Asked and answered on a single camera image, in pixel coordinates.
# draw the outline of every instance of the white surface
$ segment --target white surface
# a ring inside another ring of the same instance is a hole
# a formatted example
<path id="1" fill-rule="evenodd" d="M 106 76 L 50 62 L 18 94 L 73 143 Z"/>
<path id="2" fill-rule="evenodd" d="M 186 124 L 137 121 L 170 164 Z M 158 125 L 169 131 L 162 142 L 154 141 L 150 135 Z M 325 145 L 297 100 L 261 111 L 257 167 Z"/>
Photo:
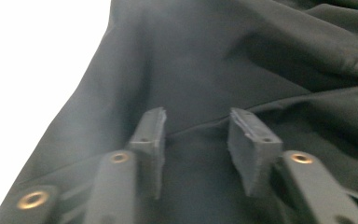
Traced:
<path id="1" fill-rule="evenodd" d="M 0 1 L 0 204 L 75 90 L 110 0 Z"/>

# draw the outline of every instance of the wrinkled fabric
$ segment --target wrinkled fabric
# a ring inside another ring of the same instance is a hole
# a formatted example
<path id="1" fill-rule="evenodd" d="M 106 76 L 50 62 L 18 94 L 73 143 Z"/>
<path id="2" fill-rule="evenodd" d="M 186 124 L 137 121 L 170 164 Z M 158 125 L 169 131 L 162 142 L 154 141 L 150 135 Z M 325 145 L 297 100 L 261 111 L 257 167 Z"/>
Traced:
<path id="1" fill-rule="evenodd" d="M 158 106 L 166 164 L 151 223 L 277 223 L 273 202 L 244 196 L 227 151 L 231 107 L 358 191 L 358 1 L 114 1 L 86 74 L 7 197 L 92 181 Z"/>

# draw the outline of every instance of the brass grommet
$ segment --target brass grommet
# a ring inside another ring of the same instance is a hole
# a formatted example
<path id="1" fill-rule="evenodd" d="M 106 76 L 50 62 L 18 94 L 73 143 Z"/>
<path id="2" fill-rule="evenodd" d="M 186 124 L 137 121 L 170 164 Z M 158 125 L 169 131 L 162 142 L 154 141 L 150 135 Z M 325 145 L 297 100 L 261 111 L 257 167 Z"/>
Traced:
<path id="1" fill-rule="evenodd" d="M 129 158 L 130 157 L 127 153 L 117 153 L 110 158 L 110 161 L 112 163 L 121 163 L 127 161 Z"/>
<path id="2" fill-rule="evenodd" d="M 48 200 L 48 193 L 39 190 L 32 193 L 29 193 L 22 197 L 17 203 L 17 207 L 21 210 L 35 208 Z"/>
<path id="3" fill-rule="evenodd" d="M 298 163 L 303 163 L 303 164 L 313 163 L 313 160 L 310 157 L 300 153 L 293 154 L 290 158 Z"/>

